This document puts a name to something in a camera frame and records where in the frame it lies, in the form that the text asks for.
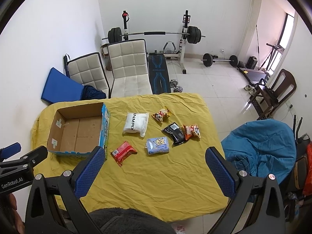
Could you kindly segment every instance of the white chair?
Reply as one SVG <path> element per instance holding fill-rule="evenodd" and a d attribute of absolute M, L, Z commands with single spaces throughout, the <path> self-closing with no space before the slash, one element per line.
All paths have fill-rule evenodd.
<path fill-rule="evenodd" d="M 147 69 L 145 40 L 127 40 L 108 45 L 114 82 L 111 97 L 152 94 Z"/>
<path fill-rule="evenodd" d="M 106 78 L 100 54 L 91 53 L 64 64 L 66 75 L 82 85 L 91 85 L 106 93 L 110 98 L 110 87 Z"/>

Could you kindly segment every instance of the silver screw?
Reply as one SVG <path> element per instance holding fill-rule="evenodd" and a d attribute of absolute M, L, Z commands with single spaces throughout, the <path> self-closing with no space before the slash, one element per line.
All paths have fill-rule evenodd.
<path fill-rule="evenodd" d="M 239 175 L 246 177 L 247 176 L 247 172 L 244 170 L 239 171 Z"/>
<path fill-rule="evenodd" d="M 274 180 L 275 179 L 275 175 L 274 174 L 269 174 L 269 178 Z"/>
<path fill-rule="evenodd" d="M 68 176 L 71 175 L 71 171 L 70 171 L 70 170 L 64 171 L 64 172 L 63 172 L 63 175 L 64 175 L 65 177 L 68 177 Z"/>
<path fill-rule="evenodd" d="M 36 180 L 39 180 L 39 179 L 41 179 L 42 178 L 42 175 L 41 174 L 37 174 L 36 176 L 35 176 L 35 179 Z"/>

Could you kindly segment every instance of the shoe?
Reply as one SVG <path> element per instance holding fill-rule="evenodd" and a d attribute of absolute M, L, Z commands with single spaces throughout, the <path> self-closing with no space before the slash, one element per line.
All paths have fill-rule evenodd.
<path fill-rule="evenodd" d="M 250 95 L 254 95 L 256 93 L 256 90 L 254 88 L 251 88 L 250 91 L 249 91 L 249 94 Z"/>
<path fill-rule="evenodd" d="M 249 84 L 247 84 L 245 87 L 244 87 L 244 90 L 246 90 L 246 91 L 250 91 L 252 89 L 252 87 L 249 85 Z"/>

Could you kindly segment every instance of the black speaker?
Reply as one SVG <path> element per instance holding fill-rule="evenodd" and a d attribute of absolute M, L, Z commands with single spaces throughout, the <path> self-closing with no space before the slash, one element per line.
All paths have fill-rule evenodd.
<path fill-rule="evenodd" d="M 258 59 L 255 56 L 250 56 L 246 64 L 246 68 L 254 69 L 257 62 L 258 62 Z"/>

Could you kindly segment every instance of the brown wooden chair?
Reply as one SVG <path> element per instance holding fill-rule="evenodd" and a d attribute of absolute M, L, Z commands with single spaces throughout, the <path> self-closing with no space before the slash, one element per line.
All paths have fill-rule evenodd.
<path fill-rule="evenodd" d="M 282 74 L 285 74 L 285 78 L 283 79 L 281 84 L 277 87 L 277 89 L 273 90 Z M 281 100 L 278 100 L 278 97 L 280 97 L 291 85 L 294 86 L 293 89 L 291 89 L 290 92 Z M 291 96 L 291 94 L 296 90 L 296 88 L 297 84 L 294 79 L 294 76 L 289 71 L 283 68 L 280 70 L 271 88 L 267 88 L 266 86 L 263 85 L 258 85 L 256 87 L 257 90 L 256 93 L 252 96 L 252 98 L 248 103 L 249 104 L 252 103 L 252 101 L 254 101 L 256 97 L 262 97 L 263 99 L 261 100 L 260 104 L 262 104 L 263 101 L 265 101 L 268 107 L 265 111 L 262 112 L 262 114 L 259 116 L 257 120 L 262 119 L 266 114 L 271 115 L 282 103 L 284 103 Z"/>

